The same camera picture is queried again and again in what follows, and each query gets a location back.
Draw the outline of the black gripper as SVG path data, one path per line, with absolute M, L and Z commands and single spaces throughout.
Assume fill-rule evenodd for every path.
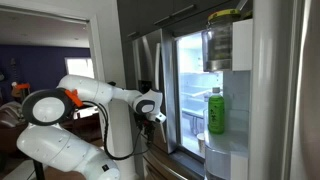
M 155 126 L 153 122 L 148 120 L 144 115 L 139 114 L 134 114 L 134 119 L 137 128 L 140 131 L 144 131 L 144 135 L 147 137 L 147 143 L 152 144 L 155 131 Z

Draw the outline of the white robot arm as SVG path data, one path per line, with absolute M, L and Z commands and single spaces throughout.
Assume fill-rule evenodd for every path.
M 136 114 L 144 117 L 147 131 L 155 122 L 166 120 L 160 111 L 163 94 L 150 89 L 146 93 L 126 90 L 114 83 L 78 75 L 64 76 L 54 89 L 31 93 L 22 103 L 22 114 L 28 122 L 17 139 L 17 147 L 32 159 L 63 172 L 76 171 L 86 180 L 119 180 L 117 157 L 80 139 L 60 126 L 74 110 L 92 104 L 106 113 L 113 99 L 126 102 Z

